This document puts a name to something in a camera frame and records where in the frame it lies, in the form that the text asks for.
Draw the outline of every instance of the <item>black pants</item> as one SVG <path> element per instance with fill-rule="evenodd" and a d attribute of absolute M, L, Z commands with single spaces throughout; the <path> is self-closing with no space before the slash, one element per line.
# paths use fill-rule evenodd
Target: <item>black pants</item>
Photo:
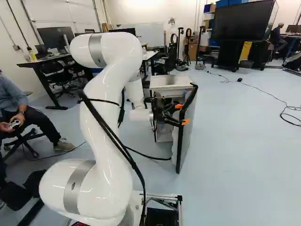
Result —
<path fill-rule="evenodd" d="M 18 112 L 2 111 L 2 117 L 0 118 L 0 121 L 9 122 L 10 119 L 16 114 L 18 114 Z M 25 123 L 22 127 L 27 127 L 29 125 L 38 126 L 41 131 L 48 137 L 48 139 L 54 144 L 57 144 L 57 142 L 61 138 L 61 135 L 57 132 L 50 119 L 42 112 L 32 107 L 27 107 L 25 112 Z M 2 143 L 2 139 L 4 138 L 6 138 L 5 133 L 0 132 L 0 145 Z M 5 163 L 2 161 L 2 156 L 0 153 L 0 187 L 1 180 L 3 180 L 3 178 L 5 177 Z"/>
<path fill-rule="evenodd" d="M 278 44 L 280 45 L 278 48 L 277 48 L 277 51 L 280 51 L 282 50 L 286 45 L 287 45 L 287 41 L 285 41 L 284 39 L 281 39 Z"/>

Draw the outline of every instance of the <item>game controller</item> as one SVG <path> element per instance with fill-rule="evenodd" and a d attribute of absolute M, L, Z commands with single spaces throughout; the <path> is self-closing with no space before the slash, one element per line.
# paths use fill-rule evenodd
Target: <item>game controller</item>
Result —
<path fill-rule="evenodd" d="M 14 129 L 18 127 L 21 124 L 21 121 L 18 119 L 13 120 L 9 125 L 7 126 L 8 129 Z"/>

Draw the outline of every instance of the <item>blue shirt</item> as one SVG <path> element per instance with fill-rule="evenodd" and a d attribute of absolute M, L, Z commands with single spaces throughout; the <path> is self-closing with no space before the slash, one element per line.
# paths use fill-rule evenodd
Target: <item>blue shirt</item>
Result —
<path fill-rule="evenodd" d="M 280 27 L 279 27 L 279 26 L 276 27 L 276 28 L 274 29 L 274 32 L 275 32 L 276 42 L 279 42 L 279 41 L 282 39 L 282 37 L 281 37 L 281 35 L 280 35 Z"/>
<path fill-rule="evenodd" d="M 28 105 L 26 95 L 11 80 L 0 74 L 0 117 L 2 110 L 16 112 L 20 105 Z"/>

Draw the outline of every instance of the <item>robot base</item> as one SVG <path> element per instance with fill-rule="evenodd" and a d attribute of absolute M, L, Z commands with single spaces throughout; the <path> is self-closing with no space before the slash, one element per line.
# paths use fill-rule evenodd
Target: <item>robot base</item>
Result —
<path fill-rule="evenodd" d="M 139 226 L 142 208 L 143 192 L 133 191 L 126 214 L 118 226 Z M 182 196 L 146 194 L 146 218 L 144 221 L 145 226 L 182 226 Z"/>

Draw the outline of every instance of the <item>yellow bottle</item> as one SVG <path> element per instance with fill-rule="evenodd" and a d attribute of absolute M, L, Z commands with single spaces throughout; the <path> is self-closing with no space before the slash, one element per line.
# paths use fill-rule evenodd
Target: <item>yellow bottle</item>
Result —
<path fill-rule="evenodd" d="M 32 48 L 31 47 L 27 47 L 27 50 L 29 52 L 29 55 L 30 55 L 32 61 L 37 61 L 36 55 L 34 54 Z"/>

